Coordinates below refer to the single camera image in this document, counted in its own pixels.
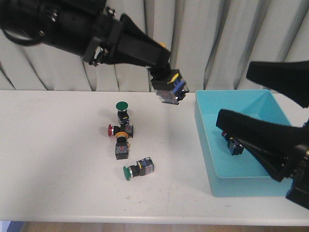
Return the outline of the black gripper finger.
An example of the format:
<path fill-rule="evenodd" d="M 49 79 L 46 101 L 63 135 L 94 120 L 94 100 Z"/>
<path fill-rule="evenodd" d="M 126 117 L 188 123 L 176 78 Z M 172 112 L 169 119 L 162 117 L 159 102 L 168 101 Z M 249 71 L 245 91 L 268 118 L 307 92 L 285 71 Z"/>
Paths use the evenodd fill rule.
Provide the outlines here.
<path fill-rule="evenodd" d="M 309 62 L 259 62 L 249 64 L 246 78 L 273 89 L 303 108 L 309 106 Z"/>

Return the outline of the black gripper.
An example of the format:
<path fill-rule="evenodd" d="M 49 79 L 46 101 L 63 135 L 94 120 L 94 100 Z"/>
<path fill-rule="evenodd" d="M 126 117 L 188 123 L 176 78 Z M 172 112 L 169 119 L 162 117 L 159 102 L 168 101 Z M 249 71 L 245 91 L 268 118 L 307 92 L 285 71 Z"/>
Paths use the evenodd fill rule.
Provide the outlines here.
<path fill-rule="evenodd" d="M 276 181 L 308 179 L 308 122 L 292 127 L 221 109 L 216 126 L 239 140 Z"/>
<path fill-rule="evenodd" d="M 119 21 L 115 9 L 105 7 L 96 17 L 83 61 L 93 66 L 127 63 L 164 69 L 169 57 L 166 47 L 145 34 L 127 14 L 121 14 Z"/>

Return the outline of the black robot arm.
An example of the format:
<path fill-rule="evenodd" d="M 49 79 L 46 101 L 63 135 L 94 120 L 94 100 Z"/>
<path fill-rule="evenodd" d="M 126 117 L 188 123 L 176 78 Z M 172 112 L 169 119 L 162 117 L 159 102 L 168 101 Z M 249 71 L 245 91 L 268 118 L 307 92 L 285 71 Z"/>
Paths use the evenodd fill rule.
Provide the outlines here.
<path fill-rule="evenodd" d="M 0 28 L 22 46 L 46 44 L 91 65 L 127 63 L 163 70 L 170 53 L 104 0 L 3 0 Z"/>
<path fill-rule="evenodd" d="M 247 79 L 273 89 L 302 108 L 309 106 L 309 63 L 252 61 Z M 268 174 L 280 182 L 292 178 L 286 198 L 309 207 L 309 124 L 285 126 L 231 110 L 218 113 L 216 126 L 240 141 Z"/>

